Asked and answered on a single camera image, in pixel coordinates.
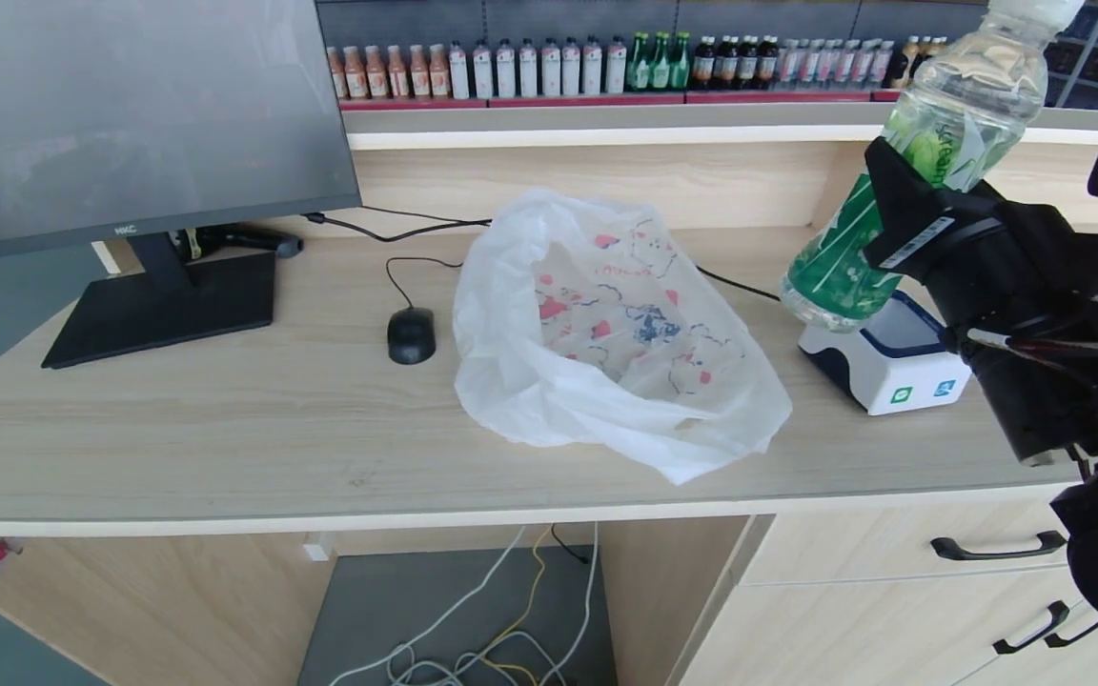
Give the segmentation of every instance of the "water bottle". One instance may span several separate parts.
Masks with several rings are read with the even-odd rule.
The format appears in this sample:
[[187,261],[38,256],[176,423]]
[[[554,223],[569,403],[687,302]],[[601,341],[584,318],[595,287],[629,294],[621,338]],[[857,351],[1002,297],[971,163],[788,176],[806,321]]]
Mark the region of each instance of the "water bottle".
[[[933,185],[968,191],[1041,113],[1042,52],[1082,0],[989,0],[981,27],[927,60],[901,91],[881,135]],[[863,247],[881,232],[865,170],[822,232],[782,278],[782,301],[806,324],[855,330],[900,281],[872,269]]]

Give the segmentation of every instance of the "computer mouse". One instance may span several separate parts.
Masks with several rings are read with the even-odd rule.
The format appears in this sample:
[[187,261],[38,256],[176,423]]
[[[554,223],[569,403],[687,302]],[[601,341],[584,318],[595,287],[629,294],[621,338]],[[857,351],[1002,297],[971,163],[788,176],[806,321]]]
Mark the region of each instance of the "computer mouse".
[[388,320],[388,356],[396,364],[418,364],[435,355],[435,313],[405,307]]

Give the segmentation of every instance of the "shelf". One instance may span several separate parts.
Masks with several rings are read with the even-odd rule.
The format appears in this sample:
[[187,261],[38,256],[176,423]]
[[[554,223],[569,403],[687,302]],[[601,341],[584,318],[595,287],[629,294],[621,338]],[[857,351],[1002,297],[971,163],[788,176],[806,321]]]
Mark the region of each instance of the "shelf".
[[[355,151],[869,142],[879,135],[893,106],[871,101],[570,105],[372,110],[341,112],[341,119]],[[1045,110],[1023,142],[1098,147],[1098,112]]]

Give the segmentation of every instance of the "yellow cable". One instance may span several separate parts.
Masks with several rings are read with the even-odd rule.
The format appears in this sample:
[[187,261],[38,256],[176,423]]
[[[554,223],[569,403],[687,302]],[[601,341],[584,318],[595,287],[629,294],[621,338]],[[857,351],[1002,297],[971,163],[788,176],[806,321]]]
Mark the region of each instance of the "yellow cable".
[[[541,558],[540,558],[540,551],[539,551],[540,542],[545,541],[546,536],[549,535],[549,529],[550,529],[550,527],[546,526],[546,529],[544,531],[541,531],[539,538],[537,538],[537,542],[531,544],[531,556],[536,558],[537,564],[540,565],[540,569],[537,570],[537,576],[536,576],[536,578],[533,578],[533,581],[531,581],[531,591],[528,592],[528,605],[527,605],[526,608],[524,608],[524,614],[522,614],[522,616],[519,616],[518,620],[515,620],[515,621],[511,622],[511,626],[507,626],[506,629],[502,630],[502,633],[495,636],[495,638],[493,639],[493,641],[489,642],[488,646],[485,646],[485,651],[491,650],[491,648],[493,648],[495,643],[502,641],[502,639],[505,639],[507,633],[511,633],[515,629],[518,629],[518,626],[522,625],[525,619],[528,619],[528,616],[531,614],[531,605],[534,603],[536,603],[536,598],[537,598],[537,586],[540,585],[540,577],[545,576],[545,572],[546,572],[546,562],[545,562],[545,560],[541,560]],[[496,663],[492,663],[492,661],[489,661],[489,660],[485,660],[485,659],[482,659],[482,661],[483,661],[483,663],[488,664],[490,667],[493,667],[493,668],[515,668],[515,670],[518,670],[518,672],[523,672],[525,675],[527,675],[528,678],[530,678],[531,686],[540,686],[540,682],[537,682],[537,677],[536,676],[531,676],[531,672],[528,672],[527,668],[519,667],[519,665],[517,665],[517,664],[496,664]]]

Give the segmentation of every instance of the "drawer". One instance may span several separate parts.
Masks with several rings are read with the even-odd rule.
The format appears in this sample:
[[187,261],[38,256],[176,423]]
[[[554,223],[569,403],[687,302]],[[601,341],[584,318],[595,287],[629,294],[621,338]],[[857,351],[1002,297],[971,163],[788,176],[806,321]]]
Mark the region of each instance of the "drawer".
[[[999,501],[918,507],[781,514],[750,561],[740,583],[852,582],[872,578],[961,574],[1064,564],[1064,544],[1046,554],[1038,533],[1065,527],[1049,501]],[[967,552],[1007,554],[1000,560],[945,560],[932,539]]]

